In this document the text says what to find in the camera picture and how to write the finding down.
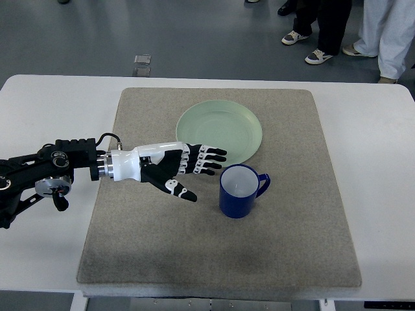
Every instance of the mug handle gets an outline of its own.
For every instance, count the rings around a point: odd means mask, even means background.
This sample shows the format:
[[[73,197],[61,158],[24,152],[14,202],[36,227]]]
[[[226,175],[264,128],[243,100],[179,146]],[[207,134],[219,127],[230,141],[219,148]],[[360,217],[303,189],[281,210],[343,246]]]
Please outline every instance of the mug handle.
[[[262,193],[264,193],[271,184],[271,178],[268,174],[259,175],[259,180],[260,181],[265,180],[265,183],[262,185],[261,188],[259,188],[256,198],[259,197],[260,195],[262,195]]]

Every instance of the person's leg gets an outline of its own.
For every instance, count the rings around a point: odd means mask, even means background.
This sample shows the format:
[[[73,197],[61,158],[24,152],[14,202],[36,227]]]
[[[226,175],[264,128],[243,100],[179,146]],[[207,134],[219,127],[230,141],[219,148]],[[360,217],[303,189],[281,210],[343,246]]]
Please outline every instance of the person's leg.
[[[379,42],[393,2],[394,0],[364,0],[360,39],[353,44],[357,52],[366,56],[379,54]]]
[[[379,44],[381,76],[399,79],[405,71],[405,57],[415,36],[415,1],[394,1]]]
[[[351,0],[321,0],[317,21],[320,27],[317,49],[337,55],[351,10]]]
[[[277,13],[280,16],[287,16],[295,12],[296,7],[297,7],[297,0],[287,0],[287,2],[284,3],[281,8],[279,8]]]
[[[298,0],[293,31],[302,36],[310,36],[313,33],[311,24],[317,19],[319,4],[320,0]]]

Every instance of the robotic arm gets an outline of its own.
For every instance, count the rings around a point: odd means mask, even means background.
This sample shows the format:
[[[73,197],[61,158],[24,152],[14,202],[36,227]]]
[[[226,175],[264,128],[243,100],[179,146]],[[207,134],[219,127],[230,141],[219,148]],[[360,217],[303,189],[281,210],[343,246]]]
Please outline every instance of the robotic arm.
[[[115,137],[117,150],[97,150],[105,136]],[[225,150],[181,142],[150,144],[123,151],[118,136],[105,133],[95,139],[57,140],[46,144],[37,154],[0,160],[0,227],[9,228],[16,216],[43,198],[52,198],[56,208],[64,211],[69,204],[64,198],[74,182],[74,169],[89,167],[91,180],[107,176],[114,181],[132,178],[149,182],[163,192],[195,202],[196,195],[178,183],[178,174],[214,175],[222,166]],[[36,194],[21,201],[26,189]]]

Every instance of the table leg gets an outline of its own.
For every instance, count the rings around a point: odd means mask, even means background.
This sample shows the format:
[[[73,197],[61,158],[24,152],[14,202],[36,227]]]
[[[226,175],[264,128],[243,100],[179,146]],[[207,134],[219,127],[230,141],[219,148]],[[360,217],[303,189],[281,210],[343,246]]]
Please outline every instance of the table leg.
[[[320,311],[336,311],[335,301],[334,300],[319,300]]]
[[[85,311],[88,304],[88,298],[82,295],[82,292],[76,291],[73,294],[72,305],[70,311]]]

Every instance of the white robotic hand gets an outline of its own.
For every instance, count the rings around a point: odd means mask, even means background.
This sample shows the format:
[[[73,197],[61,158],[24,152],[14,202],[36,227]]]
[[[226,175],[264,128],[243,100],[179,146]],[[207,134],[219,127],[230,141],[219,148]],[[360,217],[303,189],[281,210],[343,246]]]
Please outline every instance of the white robotic hand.
[[[112,175],[114,181],[133,178],[149,182],[161,191],[179,198],[197,201],[196,194],[188,191],[173,177],[178,174],[215,175],[212,169],[220,169],[225,162],[226,151],[202,144],[182,142],[149,144],[135,147],[131,151],[111,150]]]

